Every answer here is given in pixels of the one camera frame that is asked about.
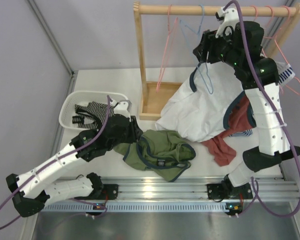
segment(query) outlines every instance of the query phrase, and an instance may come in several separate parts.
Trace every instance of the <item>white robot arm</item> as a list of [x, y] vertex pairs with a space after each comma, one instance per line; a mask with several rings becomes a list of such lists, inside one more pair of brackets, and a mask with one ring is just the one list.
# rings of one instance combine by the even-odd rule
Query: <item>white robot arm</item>
[[120, 143], [134, 143], [142, 135], [135, 116], [130, 116], [130, 101], [115, 102], [114, 115], [100, 134], [99, 129], [84, 130], [74, 137], [60, 152], [34, 169], [20, 174], [11, 174], [6, 178], [11, 192], [26, 181], [31, 180], [12, 198], [15, 209], [22, 217], [29, 217], [52, 203], [75, 198], [96, 199], [104, 189], [97, 174], [71, 181], [55, 182], [66, 172], [84, 165], [94, 158], [103, 156]]
[[[264, 29], [254, 21], [244, 21], [244, 29], [241, 29], [235, 8], [224, 10], [222, 7], [216, 13], [216, 18], [221, 21], [219, 29], [203, 32], [201, 42], [193, 50], [193, 54], [200, 63], [224, 62], [234, 68], [234, 75], [241, 81], [251, 103], [259, 133], [259, 146], [245, 151], [242, 163], [222, 181], [221, 185], [227, 195], [237, 196], [239, 187], [248, 185], [254, 173], [291, 159], [291, 148], [295, 148], [297, 155], [300, 155], [300, 147], [290, 146], [276, 116], [279, 113], [283, 119], [279, 99], [279, 74], [275, 61], [261, 56]], [[251, 72], [242, 31], [247, 36], [254, 70], [277, 111], [273, 111]]]

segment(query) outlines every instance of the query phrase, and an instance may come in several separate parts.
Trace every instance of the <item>wooden clothes rack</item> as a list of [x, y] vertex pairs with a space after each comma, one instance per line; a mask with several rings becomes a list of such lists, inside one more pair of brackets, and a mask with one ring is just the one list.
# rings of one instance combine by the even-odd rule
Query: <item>wooden clothes rack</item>
[[[205, 16], [215, 16], [216, 12], [221, 6], [204, 6]], [[271, 17], [272, 11], [269, 7], [260, 6], [256, 7], [258, 17]], [[158, 120], [160, 118], [160, 112], [166, 105], [167, 101], [173, 96], [173, 94], [179, 89], [182, 83], [179, 82], [162, 82], [160, 85], [160, 91], [156, 92], [157, 82], [147, 81], [146, 78], [146, 63], [144, 52], [144, 36], [142, 30], [142, 15], [167, 15], [169, 6], [167, 5], [142, 5], [136, 1], [133, 4], [133, 13], [135, 21], [136, 40], [139, 54], [139, 64], [142, 83], [142, 97], [139, 111], [139, 118], [141, 120]], [[289, 11], [285, 7], [273, 7], [274, 17], [286, 18], [289, 15]], [[294, 27], [300, 20], [300, 3], [297, 3], [294, 7], [290, 7], [290, 22], [286, 25], [285, 29], [282, 29], [277, 35], [276, 41], [281, 47], [288, 36], [293, 31]], [[256, 16], [256, 9], [252, 6], [241, 7], [242, 15], [244, 17]], [[201, 6], [178, 6], [172, 5], [170, 8], [170, 15], [199, 15], [203, 14]], [[277, 53], [278, 48], [271, 41], [268, 48], [268, 56], [273, 57]]]

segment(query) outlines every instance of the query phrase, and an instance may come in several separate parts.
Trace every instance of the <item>wooden rod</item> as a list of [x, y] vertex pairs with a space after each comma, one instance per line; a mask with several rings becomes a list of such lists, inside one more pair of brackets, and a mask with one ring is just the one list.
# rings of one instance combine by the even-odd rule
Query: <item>wooden rod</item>
[[145, 51], [144, 51], [144, 35], [142, 32], [142, 22], [140, 15], [140, 3], [138, 1], [133, 4], [133, 14], [135, 23], [135, 33], [136, 42], [139, 53], [139, 64], [140, 64], [140, 74], [141, 74], [141, 84], [142, 84], [142, 99], [143, 104], [148, 103], [148, 87], [146, 78], [146, 63], [145, 63]]
[[[167, 5], [138, 5], [139, 14], [141, 15], [167, 15], [168, 8]], [[204, 15], [205, 16], [215, 16], [216, 12], [221, 8], [221, 6], [205, 6]], [[257, 6], [258, 17], [271, 17], [272, 12], [269, 7]], [[275, 17], [287, 17], [288, 10], [285, 7], [272, 7]], [[242, 6], [242, 15], [245, 17], [256, 16], [256, 10], [252, 6]], [[291, 16], [296, 14], [296, 8], [290, 7]], [[201, 6], [179, 6], [172, 5], [170, 9], [170, 15], [202, 15]]]
[[[285, 29], [281, 29], [280, 32], [278, 33], [278, 36], [276, 37], [276, 42], [278, 46], [281, 48], [287, 38], [290, 36], [294, 28], [297, 26], [299, 20], [300, 20], [300, 3], [295, 4], [296, 12], [294, 17], [290, 20], [288, 25], [286, 26]], [[267, 49], [268, 52], [268, 57], [269, 58], [274, 58], [276, 54], [278, 53], [279, 49], [277, 48], [274, 40], [271, 40], [271, 44], [269, 48]]]

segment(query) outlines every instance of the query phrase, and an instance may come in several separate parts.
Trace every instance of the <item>plastic laundry basket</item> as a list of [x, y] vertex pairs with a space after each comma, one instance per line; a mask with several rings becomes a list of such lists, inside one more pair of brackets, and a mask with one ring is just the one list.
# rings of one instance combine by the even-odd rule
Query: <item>plastic laundry basket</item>
[[87, 106], [90, 102], [107, 104], [107, 95], [117, 102], [128, 100], [128, 98], [121, 93], [106, 91], [75, 91], [65, 99], [62, 105], [59, 115], [60, 125], [65, 129], [84, 130], [85, 128], [78, 128], [77, 124], [72, 123], [72, 117], [77, 115], [75, 112], [75, 105]]

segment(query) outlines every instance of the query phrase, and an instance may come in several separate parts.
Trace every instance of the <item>hanger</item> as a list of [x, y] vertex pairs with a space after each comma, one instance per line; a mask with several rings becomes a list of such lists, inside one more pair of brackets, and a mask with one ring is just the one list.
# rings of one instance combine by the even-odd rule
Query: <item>hanger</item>
[[[194, 30], [193, 28], [191, 28], [191, 27], [187, 24], [186, 21], [184, 21], [184, 20], [182, 20], [182, 19], [179, 20], [179, 26], [180, 26], [182, 35], [183, 35], [183, 37], [184, 37], [186, 46], [187, 46], [188, 50], [190, 51], [191, 56], [193, 57], [194, 63], [197, 63], [198, 60], [197, 60], [197, 58], [196, 58], [196, 57], [193, 55], [193, 53], [192, 53], [193, 48], [190, 46], [189, 40], [188, 40], [188, 38], [186, 37], [185, 31], [184, 31], [184, 29], [183, 29], [182, 26], [188, 28], [188, 29], [191, 30], [194, 34], [197, 35], [197, 38], [198, 38], [198, 44], [199, 44], [200, 41], [201, 41], [201, 26], [202, 26], [202, 23], [203, 23], [203, 21], [204, 21], [204, 16], [205, 16], [205, 7], [204, 7], [203, 5], [201, 5], [201, 4], [200, 4], [200, 7], [202, 8], [202, 17], [201, 17], [200, 25], [199, 25], [197, 31]], [[206, 88], [207, 88], [209, 94], [213, 94], [213, 93], [214, 93], [214, 87], [213, 87], [211, 78], [210, 78], [210, 76], [209, 76], [208, 65], [207, 65], [207, 63], [205, 62], [206, 76], [207, 76], [208, 79], [209, 79], [210, 89], [209, 89], [209, 87], [208, 87], [208, 85], [207, 85], [207, 83], [206, 83], [206, 80], [205, 80], [205, 78], [204, 78], [202, 72], [201, 72], [200, 69], [199, 69], [200, 65], [201, 65], [201, 63], [198, 63], [195, 70], [197, 70], [197, 71], [199, 72], [199, 74], [200, 74], [200, 76], [201, 76], [201, 78], [202, 78], [202, 80], [203, 80], [203, 82], [204, 82], [204, 84], [205, 84], [205, 86], [206, 86]]]
[[[254, 17], [254, 20], [253, 20], [253, 21], [255, 21], [255, 20], [258, 18], [258, 9], [257, 9], [257, 7], [254, 6], [254, 5], [251, 5], [251, 7], [253, 7], [253, 8], [255, 9], [255, 17]], [[266, 5], [265, 7], [268, 7], [268, 8], [270, 8], [270, 10], [271, 10], [271, 19], [270, 19], [270, 20], [268, 21], [268, 23], [264, 26], [264, 29], [267, 29], [268, 26], [270, 25], [270, 23], [271, 23], [271, 22], [273, 21], [273, 19], [274, 19], [274, 10], [273, 10], [273, 8], [272, 8], [271, 6], [269, 6], [269, 5]], [[274, 33], [274, 35], [273, 35], [272, 37], [270, 37], [270, 36], [264, 36], [263, 38], [264, 38], [264, 39], [273, 39], [274, 44], [275, 44], [275, 46], [278, 48], [278, 50], [279, 50], [281, 56], [283, 57], [284, 61], [285, 61], [288, 65], [290, 65], [290, 63], [288, 62], [288, 60], [287, 60], [285, 54], [283, 53], [283, 51], [281, 50], [281, 48], [279, 47], [278, 42], [277, 42], [277, 36], [278, 36], [278, 33], [282, 30], [282, 28], [284, 28], [284, 27], [289, 23], [290, 18], [291, 18], [291, 11], [290, 11], [290, 8], [287, 7], [287, 6], [282, 6], [282, 7], [286, 8], [287, 11], [288, 11], [288, 18], [287, 18], [287, 20], [284, 22], [284, 24], [282, 25], [282, 27], [280, 27], [280, 28], [278, 29], [278, 31]], [[267, 55], [266, 55], [264, 49], [262, 49], [262, 53], [263, 53], [263, 55], [264, 55], [265, 57], [267, 57]], [[299, 82], [299, 84], [300, 84], [300, 79], [299, 79], [298, 77], [295, 76], [294, 79], [296, 79], [296, 80]], [[298, 96], [300, 96], [300, 92], [297, 92], [297, 91], [294, 90], [292, 87], [290, 87], [288, 84], [286, 84], [285, 86], [286, 86], [289, 90], [291, 90], [292, 92], [294, 92], [295, 94], [297, 94]]]
[[[167, 66], [167, 63], [169, 61], [169, 57], [170, 57], [170, 54], [171, 54], [171, 50], [172, 50], [172, 45], [174, 43], [174, 39], [175, 39], [175, 36], [176, 36], [176, 32], [175, 29], [178, 25], [178, 17], [175, 18], [174, 22], [173, 22], [173, 26], [172, 26], [172, 29], [170, 30], [170, 10], [171, 10], [171, 7], [172, 5], [170, 5], [168, 7], [168, 36], [166, 38], [166, 42], [165, 42], [165, 47], [164, 47], [164, 51], [163, 51], [163, 57], [162, 57], [162, 62], [161, 62], [161, 67], [160, 67], [160, 73], [159, 73], [159, 78], [158, 78], [158, 82], [156, 84], [156, 92], [159, 91], [159, 88], [160, 88], [160, 85], [161, 85], [161, 81], [164, 77], [164, 74], [165, 74], [165, 71], [166, 71], [166, 66]], [[171, 39], [171, 44], [168, 48], [168, 43], [169, 43], [169, 39], [170, 39], [170, 35], [173, 33], [172, 35], [172, 39]]]

